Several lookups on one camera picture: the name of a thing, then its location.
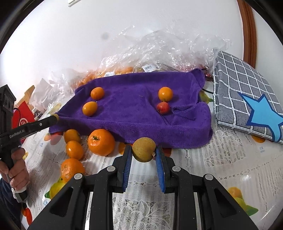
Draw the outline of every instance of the sleeve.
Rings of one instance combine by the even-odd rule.
[[[21,229],[20,215],[22,205],[13,197],[10,185],[3,178],[0,179],[0,200],[6,206],[14,223]]]

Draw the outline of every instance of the screw head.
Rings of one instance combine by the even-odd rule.
[[[211,174],[206,174],[205,179],[207,180],[213,180],[213,176]]]
[[[76,180],[79,180],[79,179],[81,179],[83,177],[83,175],[81,174],[81,173],[77,173],[76,175],[74,175],[74,178],[76,179]]]
[[[173,170],[174,172],[179,172],[179,171],[181,171],[181,168],[180,168],[179,166],[173,166],[173,167],[172,167],[172,170]]]
[[[107,167],[107,171],[108,172],[113,172],[113,171],[115,171],[115,167],[114,166],[109,166],[109,167]]]

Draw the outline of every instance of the pear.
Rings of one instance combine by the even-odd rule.
[[[142,137],[133,143],[132,153],[137,161],[149,162],[154,156],[155,148],[156,144],[152,139],[148,137]]]

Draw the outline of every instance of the purple towel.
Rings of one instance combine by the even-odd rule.
[[[204,82],[199,69],[95,79],[76,90],[58,112],[58,124],[49,131],[76,129],[81,135],[89,135],[95,129],[107,129],[120,142],[133,143],[140,137],[149,137],[164,148],[197,148],[208,143],[213,133],[210,109],[198,100]],[[96,113],[87,117],[82,107],[93,101],[90,92],[99,86],[105,96],[97,101]],[[172,112],[162,116],[156,105],[160,103],[158,90],[164,86],[170,87],[174,96],[169,102]]]

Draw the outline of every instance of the fruit stem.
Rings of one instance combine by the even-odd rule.
[[[93,140],[100,140],[97,136],[92,136]]]

